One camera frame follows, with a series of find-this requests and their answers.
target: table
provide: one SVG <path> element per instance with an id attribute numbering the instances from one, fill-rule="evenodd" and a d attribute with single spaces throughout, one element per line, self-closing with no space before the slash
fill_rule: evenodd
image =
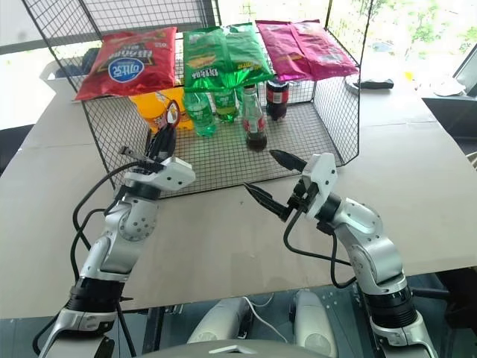
<path id="1" fill-rule="evenodd" d="M 398 247 L 406 274 L 477 264 L 477 174 L 424 103 L 405 85 L 364 92 L 361 152 L 338 170 L 335 188 L 374 207 Z M 59 92 L 0 179 L 0 318 L 53 315 L 73 283 L 71 215 L 105 173 L 82 108 Z M 288 198 L 297 177 L 261 183 Z M 85 206 L 106 207 L 105 185 Z M 183 223 L 172 225 L 176 218 Z M 103 219 L 86 230 L 93 240 Z M 124 296 L 138 309 L 330 283 L 329 263 L 301 257 L 282 244 L 285 225 L 242 187 L 160 202 Z M 331 239 L 300 220 L 291 242 L 329 253 Z M 78 262 L 86 251 L 78 250 Z M 339 257 L 346 257 L 342 247 Z M 350 268 L 337 267 L 338 280 Z"/>

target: pink chip bag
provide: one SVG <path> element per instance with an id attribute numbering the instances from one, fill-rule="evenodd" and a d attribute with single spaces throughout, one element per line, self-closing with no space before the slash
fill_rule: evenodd
<path id="1" fill-rule="evenodd" d="M 280 81 L 319 81 L 358 71 L 319 20 L 257 20 L 256 25 Z"/>

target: wire mesh basket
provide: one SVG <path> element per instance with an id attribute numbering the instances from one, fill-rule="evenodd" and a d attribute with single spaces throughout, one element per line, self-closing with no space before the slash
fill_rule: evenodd
<path id="1" fill-rule="evenodd" d="M 267 19 L 270 18 L 268 12 L 260 14 L 259 11 L 267 6 L 281 8 L 281 20 L 291 8 L 298 9 L 295 14 L 302 19 L 309 18 L 313 8 L 312 18 L 325 19 L 325 29 L 360 68 L 373 6 L 373 0 L 303 1 L 307 8 L 299 14 L 300 7 L 305 5 L 295 1 L 290 1 L 289 8 L 286 1 L 277 4 L 271 0 L 238 0 L 233 5 L 219 0 L 22 1 L 75 91 L 84 76 L 76 75 L 72 69 L 84 65 L 85 51 L 100 47 L 105 34 L 177 26 L 175 73 L 177 81 L 181 81 L 184 31 L 223 25 L 222 19 L 229 22 L 230 11 L 234 11 L 234 23 L 259 17 Z M 268 148 L 290 151 L 305 159 L 313 153 L 329 151 L 335 155 L 338 166 L 347 164 L 359 153 L 359 95 L 359 86 L 349 91 L 343 78 L 292 82 L 284 124 L 268 123 Z M 264 84 L 259 84 L 259 98 L 265 105 Z M 148 126 L 128 98 L 99 98 L 83 101 L 82 105 L 108 172 L 130 161 L 118 153 L 121 146 L 127 145 L 138 152 L 146 149 Z M 280 168 L 266 152 L 248 151 L 242 131 L 240 123 L 235 123 L 220 127 L 211 139 L 201 139 L 190 131 L 179 132 L 176 155 L 193 165 L 197 180 L 174 195 L 293 174 Z M 113 187 L 120 183 L 119 176 L 112 180 Z"/>

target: chip bag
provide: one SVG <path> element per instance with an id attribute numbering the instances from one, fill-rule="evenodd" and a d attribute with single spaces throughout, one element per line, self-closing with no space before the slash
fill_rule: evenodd
<path id="1" fill-rule="evenodd" d="M 256 25 L 280 81 L 319 81 L 358 71 L 319 20 L 298 23 L 257 20 Z"/>
<path id="2" fill-rule="evenodd" d="M 186 92 L 216 92 L 271 79 L 251 23 L 203 28 L 184 34 Z"/>
<path id="3" fill-rule="evenodd" d="M 120 32 L 103 37 L 103 45 L 76 95 L 139 95 L 174 86 L 177 28 L 143 34 Z"/>

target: red chip bag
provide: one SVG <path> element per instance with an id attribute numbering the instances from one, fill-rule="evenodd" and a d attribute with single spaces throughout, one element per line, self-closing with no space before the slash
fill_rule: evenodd
<path id="1" fill-rule="evenodd" d="M 100 95 L 140 95 L 174 86 L 177 28 L 106 35 L 77 100 Z"/>

